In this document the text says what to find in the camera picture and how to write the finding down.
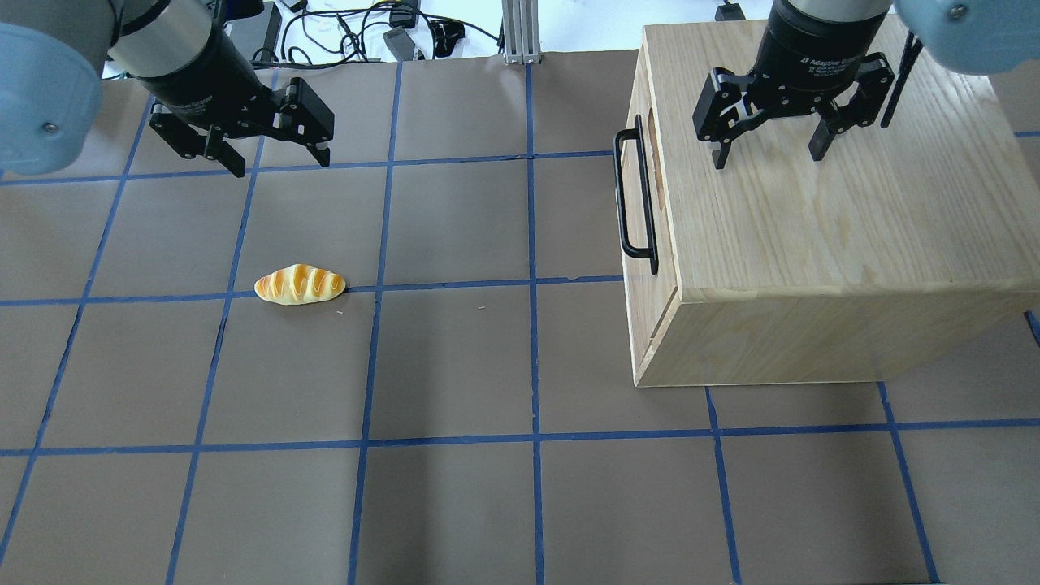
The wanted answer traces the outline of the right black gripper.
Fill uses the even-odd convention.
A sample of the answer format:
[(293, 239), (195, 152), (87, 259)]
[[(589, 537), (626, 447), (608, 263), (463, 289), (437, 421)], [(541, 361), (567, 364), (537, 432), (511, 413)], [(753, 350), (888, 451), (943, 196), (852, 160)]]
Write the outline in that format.
[(820, 115), (808, 144), (820, 162), (848, 129), (876, 122), (895, 74), (869, 53), (873, 39), (873, 1), (773, 2), (751, 70), (710, 70), (692, 111), (714, 169), (726, 166), (737, 123)]

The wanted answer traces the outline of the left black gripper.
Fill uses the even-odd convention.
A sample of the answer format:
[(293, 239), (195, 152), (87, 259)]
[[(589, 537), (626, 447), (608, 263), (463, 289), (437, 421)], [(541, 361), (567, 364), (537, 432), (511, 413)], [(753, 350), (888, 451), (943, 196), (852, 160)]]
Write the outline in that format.
[(242, 178), (245, 159), (227, 138), (268, 136), (331, 164), (336, 117), (316, 90), (301, 77), (267, 88), (211, 24), (149, 24), (122, 37), (122, 63), (155, 98), (149, 126), (182, 158)]

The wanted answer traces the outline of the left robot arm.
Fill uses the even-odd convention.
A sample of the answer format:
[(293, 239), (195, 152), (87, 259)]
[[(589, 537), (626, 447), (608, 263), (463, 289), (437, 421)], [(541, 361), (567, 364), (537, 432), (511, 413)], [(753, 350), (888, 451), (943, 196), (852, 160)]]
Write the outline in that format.
[(156, 99), (149, 125), (181, 157), (242, 177), (232, 141), (306, 147), (320, 166), (335, 116), (304, 79), (271, 90), (224, 33), (260, 1), (4, 1), (1, 4), (1, 167), (21, 175), (78, 159), (102, 104), (108, 59)]

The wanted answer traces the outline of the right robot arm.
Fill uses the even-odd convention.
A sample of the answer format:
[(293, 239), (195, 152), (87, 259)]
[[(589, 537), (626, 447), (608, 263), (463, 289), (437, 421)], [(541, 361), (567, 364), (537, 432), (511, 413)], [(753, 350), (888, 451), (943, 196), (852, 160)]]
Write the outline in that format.
[(820, 162), (848, 129), (891, 125), (922, 52), (966, 75), (1007, 72), (1039, 54), (1036, 1), (775, 1), (744, 75), (707, 74), (692, 125), (727, 163), (736, 139), (772, 119), (816, 115)]

